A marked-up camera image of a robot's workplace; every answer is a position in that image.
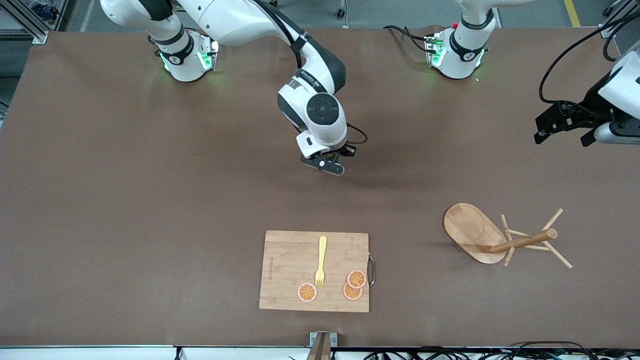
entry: wooden stand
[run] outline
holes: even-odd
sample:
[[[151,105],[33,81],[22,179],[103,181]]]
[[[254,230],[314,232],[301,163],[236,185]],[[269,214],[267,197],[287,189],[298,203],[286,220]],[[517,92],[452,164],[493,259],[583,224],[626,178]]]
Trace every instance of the wooden stand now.
[[[573,265],[548,242],[558,236],[557,231],[551,229],[551,225],[562,212],[562,209],[558,209],[542,230],[533,235],[509,229],[506,218],[501,215],[502,226],[506,234],[505,239],[498,227],[480,209],[462,202],[451,206],[445,213],[444,230],[453,242],[458,244],[471,258],[480,263],[497,263],[506,254],[504,266],[508,266],[515,249],[523,247],[525,249],[550,251],[566,267],[572,268]],[[521,237],[514,240],[511,238],[512,234]],[[535,246],[534,244],[537,243],[542,243],[544,246]]]
[[[331,356],[330,332],[319,331],[311,345],[307,360],[329,360]]]

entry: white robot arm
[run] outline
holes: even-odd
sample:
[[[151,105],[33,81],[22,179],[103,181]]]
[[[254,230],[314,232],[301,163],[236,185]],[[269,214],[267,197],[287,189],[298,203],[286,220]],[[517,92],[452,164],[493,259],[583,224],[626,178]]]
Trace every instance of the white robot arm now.
[[[521,6],[535,0],[455,1],[462,8],[460,23],[427,39],[427,62],[448,78],[463,79],[480,65],[486,41],[497,23],[493,8]]]
[[[582,146],[601,143],[640,145],[640,41],[620,56],[613,69],[578,103],[557,101],[536,118],[536,143],[577,128],[591,129]]]
[[[334,94],[346,82],[346,68],[305,30],[260,0],[100,0],[115,23],[143,28],[155,43],[164,67],[179,81],[195,81],[212,69],[217,43],[242,45],[274,36],[291,46],[299,69],[278,91],[278,106],[298,130],[301,161],[333,175],[342,175],[339,156],[353,156],[347,144],[344,110]],[[174,15],[176,6],[209,35],[185,30]],[[300,56],[306,59],[300,67]]]

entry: fork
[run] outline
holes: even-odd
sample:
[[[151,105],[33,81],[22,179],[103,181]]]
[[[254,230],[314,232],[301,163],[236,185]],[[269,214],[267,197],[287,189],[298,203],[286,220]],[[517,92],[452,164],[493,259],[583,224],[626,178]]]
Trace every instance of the fork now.
[[[324,253],[326,252],[326,236],[320,236],[320,250],[318,252],[318,271],[316,271],[316,288],[324,284]]]

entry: wooden cutting board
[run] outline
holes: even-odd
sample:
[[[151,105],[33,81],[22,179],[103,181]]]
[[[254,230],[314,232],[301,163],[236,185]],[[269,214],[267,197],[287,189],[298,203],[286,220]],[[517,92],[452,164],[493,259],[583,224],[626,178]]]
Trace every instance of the wooden cutting board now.
[[[315,284],[320,236],[326,236],[324,285],[312,302],[298,298],[304,282]],[[342,294],[347,274],[366,273],[369,235],[360,233],[318,233],[312,231],[267,231],[260,285],[260,308],[300,311],[369,312],[369,287],[358,300]]]

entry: gray floor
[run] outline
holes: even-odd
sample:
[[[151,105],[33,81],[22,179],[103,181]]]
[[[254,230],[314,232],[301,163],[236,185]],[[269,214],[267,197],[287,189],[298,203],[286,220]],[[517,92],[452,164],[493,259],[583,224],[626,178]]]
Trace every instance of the gray floor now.
[[[605,19],[602,10],[612,0],[573,0],[582,26],[596,26]],[[338,28],[343,20],[335,17],[340,0],[279,0],[278,7],[305,28]],[[187,27],[196,27],[186,14],[179,16]],[[67,31],[136,31],[112,23],[102,12],[99,0],[77,0],[68,17]],[[395,24],[421,28],[430,24],[448,26],[460,19],[460,8],[453,0],[350,0],[350,28],[382,28]],[[571,26],[563,0],[537,0],[519,8],[500,9],[505,28],[553,28]],[[616,43],[621,50],[640,38],[640,19],[619,32]],[[19,76],[31,47],[26,41],[0,40],[0,77]],[[16,79],[0,78],[0,101],[9,103]]]

